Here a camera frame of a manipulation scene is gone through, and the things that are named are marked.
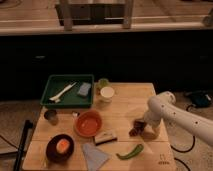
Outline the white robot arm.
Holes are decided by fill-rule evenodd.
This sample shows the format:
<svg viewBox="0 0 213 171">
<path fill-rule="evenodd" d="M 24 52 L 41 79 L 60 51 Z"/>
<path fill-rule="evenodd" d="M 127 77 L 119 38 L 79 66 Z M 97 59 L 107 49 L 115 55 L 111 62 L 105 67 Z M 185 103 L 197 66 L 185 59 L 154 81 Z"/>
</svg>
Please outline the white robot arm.
<svg viewBox="0 0 213 171">
<path fill-rule="evenodd" d="M 178 124 L 203 142 L 213 147 L 213 121 L 187 112 L 175 106 L 176 97 L 165 91 L 149 98 L 148 110 L 143 119 L 150 126 L 157 127 L 161 119 Z"/>
</svg>

